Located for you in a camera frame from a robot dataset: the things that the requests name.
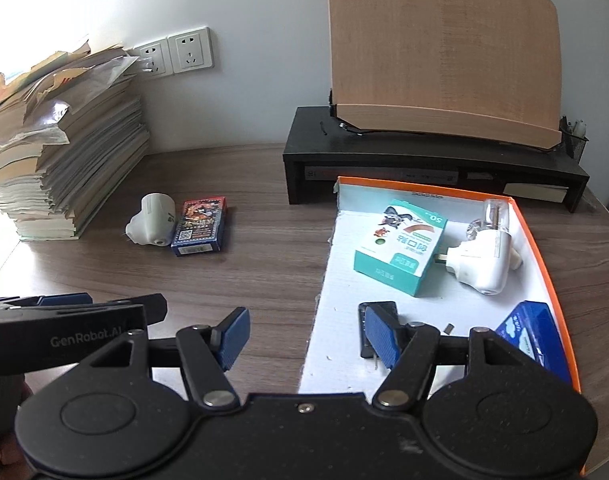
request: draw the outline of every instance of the finger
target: finger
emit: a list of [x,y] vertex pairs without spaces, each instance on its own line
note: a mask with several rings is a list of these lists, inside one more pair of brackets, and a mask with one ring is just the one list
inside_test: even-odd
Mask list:
[[28,480],[32,472],[25,462],[6,465],[0,468],[0,480]]
[[22,395],[20,396],[20,403],[22,404],[32,395],[33,390],[31,389],[31,386],[29,386],[27,383],[22,383]]
[[20,446],[18,446],[18,441],[14,434],[8,434],[2,439],[0,442],[0,455],[2,463],[5,465],[15,464],[23,460]]

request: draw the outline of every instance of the orange edge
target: orange edge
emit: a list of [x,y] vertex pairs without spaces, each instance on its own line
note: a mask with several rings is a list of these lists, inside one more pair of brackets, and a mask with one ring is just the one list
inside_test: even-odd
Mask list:
[[551,303],[553,304],[553,313],[555,314],[555,319],[558,322],[559,336],[562,339],[562,346],[564,346],[564,353],[567,358],[567,364],[569,365],[569,372],[571,373],[571,381],[573,383],[573,387],[577,392],[581,392],[580,377],[577,371],[575,353],[571,344],[571,336],[569,335],[567,322],[564,319],[562,307],[560,306],[558,301],[558,295],[555,293],[555,289],[553,288],[553,282],[551,281],[551,277],[549,276],[549,271],[544,265],[544,259],[542,258],[542,254],[540,254],[540,250],[538,249],[537,244],[535,243],[533,234],[531,233],[531,230],[526,224],[526,220],[524,219],[522,212],[518,208],[517,203],[513,198],[503,195],[481,193],[478,191],[454,189],[451,187],[427,186],[426,184],[412,184],[410,182],[395,182],[392,180],[377,180],[372,178],[360,178],[356,176],[340,176],[337,178],[337,180],[341,184],[349,184],[351,186],[379,187],[381,189],[395,189],[398,191],[414,191],[418,193],[438,194],[455,198],[466,198],[469,200],[487,200],[489,198],[498,198],[500,200],[505,200],[506,202],[510,203],[513,206],[513,210],[515,211],[515,214],[518,220],[520,221],[520,225],[522,226],[524,233],[526,234],[526,239],[529,241],[529,245],[533,250],[535,260],[538,262],[538,267],[540,267],[540,272],[542,273],[542,277],[544,279],[544,285],[546,286],[546,289],[549,293],[549,297],[551,298]]

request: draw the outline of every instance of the desk surface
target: desk surface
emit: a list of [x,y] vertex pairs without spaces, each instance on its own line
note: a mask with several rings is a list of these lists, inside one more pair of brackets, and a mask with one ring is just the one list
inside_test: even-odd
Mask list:
[[[241,394],[295,392],[335,205],[289,206],[281,152],[282,146],[243,146],[147,156],[80,240],[19,244],[0,270],[0,296],[85,290],[103,301],[162,292],[169,315],[152,327],[155,337],[214,324],[234,307],[248,306],[252,335],[230,371],[233,385]],[[178,206],[226,195],[225,250],[178,258],[133,244],[124,226],[150,192],[166,193]],[[564,310],[583,392],[598,413],[593,469],[609,458],[609,213],[588,191],[575,214],[530,200],[520,207]],[[52,376],[30,380],[40,386]]]

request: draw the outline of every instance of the human hand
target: human hand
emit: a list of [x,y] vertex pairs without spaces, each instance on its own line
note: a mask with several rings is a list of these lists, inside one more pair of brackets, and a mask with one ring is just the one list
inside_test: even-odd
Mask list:
[[28,480],[31,475],[15,435],[8,434],[0,442],[0,480]]

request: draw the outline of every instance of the metal screw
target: metal screw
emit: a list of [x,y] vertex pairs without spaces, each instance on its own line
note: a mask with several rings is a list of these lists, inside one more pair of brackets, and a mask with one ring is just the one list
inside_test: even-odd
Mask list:
[[300,413],[311,413],[313,410],[315,410],[315,405],[310,402],[298,404],[298,411]]
[[383,406],[402,406],[409,402],[409,396],[402,390],[386,390],[378,395],[378,402]]
[[207,393],[203,397],[204,403],[207,406],[213,406],[214,408],[222,408],[228,406],[235,400],[235,395],[227,390],[214,390]]

